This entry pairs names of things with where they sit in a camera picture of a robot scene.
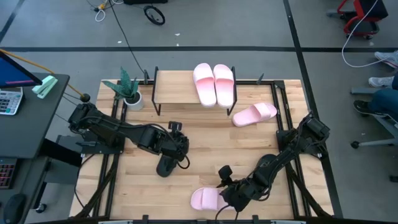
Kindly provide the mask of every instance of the monitor screen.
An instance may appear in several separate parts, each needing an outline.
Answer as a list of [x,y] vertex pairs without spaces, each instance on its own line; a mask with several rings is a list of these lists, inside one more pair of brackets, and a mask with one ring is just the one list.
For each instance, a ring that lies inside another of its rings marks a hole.
[[0,88],[35,85],[41,85],[38,78],[8,56],[0,54]]

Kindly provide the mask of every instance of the keyboard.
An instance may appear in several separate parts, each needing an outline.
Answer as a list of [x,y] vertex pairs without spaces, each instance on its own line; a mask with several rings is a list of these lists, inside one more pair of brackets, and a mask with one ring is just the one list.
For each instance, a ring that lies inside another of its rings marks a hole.
[[17,159],[0,158],[0,189],[10,189],[16,172]]

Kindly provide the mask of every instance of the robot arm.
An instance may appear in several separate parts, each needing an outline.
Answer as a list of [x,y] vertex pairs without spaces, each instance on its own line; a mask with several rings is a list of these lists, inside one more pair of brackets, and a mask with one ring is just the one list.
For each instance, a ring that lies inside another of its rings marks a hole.
[[283,150],[277,156],[268,154],[260,158],[256,168],[246,178],[232,181],[231,168],[222,167],[218,171],[222,180],[218,187],[227,186],[227,188],[220,195],[237,212],[241,212],[250,200],[267,200],[278,171],[300,153],[327,153],[323,143],[328,136],[329,128],[309,114],[297,129],[277,133]]
[[161,162],[169,171],[177,165],[178,161],[181,162],[187,158],[189,140],[180,132],[181,123],[170,122],[171,133],[158,124],[131,125],[103,114],[91,103],[78,105],[68,122],[72,132],[84,133],[89,130],[98,137],[100,143],[109,147],[116,147],[119,138],[128,138],[139,149],[155,155],[162,154]]

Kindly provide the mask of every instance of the wooden table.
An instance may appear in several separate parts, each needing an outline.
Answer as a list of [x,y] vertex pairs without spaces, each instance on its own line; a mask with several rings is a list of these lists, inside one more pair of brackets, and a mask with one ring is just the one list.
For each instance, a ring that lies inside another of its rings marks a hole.
[[[284,81],[292,121],[297,127],[308,113],[302,85],[300,80]],[[144,97],[145,107],[141,111],[128,111],[126,122],[158,123],[165,128],[169,121],[181,122],[182,132],[190,140],[188,157],[191,166],[187,170],[177,167],[171,176],[159,177],[155,168],[160,157],[137,149],[126,140],[125,151],[119,160],[111,219],[140,220],[143,215],[149,215],[151,220],[214,220],[216,211],[197,211],[190,206],[192,193],[203,186],[218,185],[218,170],[224,165],[231,166],[233,179],[241,179],[253,170],[261,156],[279,153],[275,138],[278,128],[276,118],[243,128],[237,128],[231,122],[233,114],[254,103],[272,103],[269,86],[238,85],[238,102],[231,116],[227,116],[225,110],[217,106],[202,108],[195,104],[164,104],[161,116],[157,116],[151,102],[152,85],[141,85],[139,90]],[[283,108],[280,91],[277,91],[280,107]],[[114,92],[101,84],[96,103],[98,109],[110,115],[113,96]],[[281,113],[284,129],[287,129],[283,110]],[[90,199],[97,188],[102,157],[95,155],[81,168],[76,189],[83,203]],[[323,209],[333,213],[321,162],[308,155],[301,155],[300,158],[307,188]],[[103,195],[100,214],[104,212],[106,191]],[[297,188],[296,195],[300,214],[304,215]],[[81,206],[74,198],[70,215],[80,210]],[[251,219],[252,215],[259,215],[260,219],[293,218],[284,169],[277,174],[269,199],[265,202],[250,202],[239,214],[239,219]],[[234,217],[235,211],[224,210],[219,219]]]

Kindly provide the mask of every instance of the person's leg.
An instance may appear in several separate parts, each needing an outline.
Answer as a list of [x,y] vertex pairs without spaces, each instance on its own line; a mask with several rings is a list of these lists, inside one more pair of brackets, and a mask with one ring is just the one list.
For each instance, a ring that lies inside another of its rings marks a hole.
[[393,68],[398,68],[398,50],[393,53],[375,52],[374,56]]
[[385,78],[377,78],[371,77],[369,78],[369,85],[374,88],[393,88],[398,90],[398,73],[396,73],[393,77],[385,77]]
[[395,90],[398,90],[398,72],[393,76],[391,87]]
[[398,120],[398,90],[387,88],[375,92],[368,108],[372,112],[389,114]]

